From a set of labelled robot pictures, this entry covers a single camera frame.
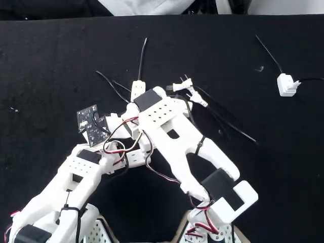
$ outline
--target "white power adapter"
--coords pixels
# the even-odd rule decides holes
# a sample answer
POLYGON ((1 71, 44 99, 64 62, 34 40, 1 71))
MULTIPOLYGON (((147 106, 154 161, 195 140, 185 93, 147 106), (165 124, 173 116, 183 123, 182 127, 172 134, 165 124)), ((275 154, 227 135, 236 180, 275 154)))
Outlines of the white power adapter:
POLYGON ((301 84, 299 81, 294 82, 293 77, 285 73, 279 75, 277 83, 280 96, 283 97, 292 97, 296 93, 297 87, 301 84))

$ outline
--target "white cloth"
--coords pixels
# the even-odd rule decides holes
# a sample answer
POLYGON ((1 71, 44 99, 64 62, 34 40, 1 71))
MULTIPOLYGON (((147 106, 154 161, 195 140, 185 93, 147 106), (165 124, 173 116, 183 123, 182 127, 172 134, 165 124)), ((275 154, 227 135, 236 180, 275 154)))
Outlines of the white cloth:
POLYGON ((115 16, 181 14, 194 0, 98 0, 115 16))

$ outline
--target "connector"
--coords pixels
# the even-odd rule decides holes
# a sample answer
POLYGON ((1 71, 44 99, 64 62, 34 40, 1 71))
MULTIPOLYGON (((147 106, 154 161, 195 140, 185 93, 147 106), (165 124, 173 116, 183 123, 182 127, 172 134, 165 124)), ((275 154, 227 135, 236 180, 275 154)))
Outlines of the connector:
POLYGON ((282 73, 277 78, 279 93, 283 97, 292 97, 297 91, 297 87, 301 84, 299 81, 294 82, 291 75, 282 73))
POLYGON ((192 81, 190 78, 182 82, 181 84, 176 84, 173 83, 172 85, 169 85, 166 87, 166 90, 172 90, 173 92, 179 91, 179 90, 184 90, 188 89, 189 87, 192 86, 192 81))
POLYGON ((134 101, 137 97, 144 94, 146 90, 145 82, 141 80, 133 81, 132 92, 131 92, 131 102, 134 101))
POLYGON ((198 103, 198 104, 202 105, 203 107, 208 106, 208 103, 201 97, 201 95, 197 91, 194 91, 191 94, 192 94, 192 96, 187 94, 187 96, 190 98, 190 101, 198 103))

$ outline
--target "black circuit board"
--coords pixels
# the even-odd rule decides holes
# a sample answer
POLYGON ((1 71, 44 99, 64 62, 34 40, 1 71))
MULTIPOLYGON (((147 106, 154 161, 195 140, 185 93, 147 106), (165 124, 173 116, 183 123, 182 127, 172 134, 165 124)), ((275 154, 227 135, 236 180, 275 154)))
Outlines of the black circuit board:
POLYGON ((97 105, 92 105, 89 106, 86 109, 83 110, 79 110, 76 113, 76 118, 77 118, 77 125, 79 128, 79 131, 83 131, 87 125, 89 124, 93 124, 92 122, 92 114, 95 112, 95 120, 97 120, 99 118, 99 115, 97 113, 97 105))
MULTIPOLYGON (((107 122, 105 117, 101 117, 99 119, 96 119, 97 124, 107 130, 107 122)), ((87 134, 88 134, 88 140, 90 147, 93 147, 103 141, 105 141, 108 138, 108 134, 101 131, 99 128, 97 128, 93 123, 91 119, 91 123, 89 123, 86 127, 87 134)))

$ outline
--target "table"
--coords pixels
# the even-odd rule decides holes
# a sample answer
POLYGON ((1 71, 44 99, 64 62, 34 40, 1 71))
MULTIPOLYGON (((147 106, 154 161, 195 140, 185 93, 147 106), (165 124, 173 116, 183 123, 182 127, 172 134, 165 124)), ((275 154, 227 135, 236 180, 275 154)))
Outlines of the table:
MULTIPOLYGON (((255 146, 229 129, 231 140, 223 139, 207 111, 194 106, 199 129, 259 194, 259 201, 235 221, 239 229, 252 242, 319 240, 324 82, 302 84, 293 98, 280 97, 278 70, 255 34, 286 73, 324 76, 323 21, 318 15, 0 22, 0 228, 9 224, 10 212, 45 187, 75 144, 84 142, 76 111, 92 104, 101 114, 125 110, 94 71, 130 87, 148 37, 142 78, 148 88, 179 82, 187 74, 259 141, 255 146)), ((158 171, 170 173, 158 152, 152 160, 158 171)), ((189 163, 199 180, 212 169, 193 156, 189 163)), ((176 184, 145 167, 101 188, 90 203, 119 240, 133 242, 171 240, 190 209, 176 184)))

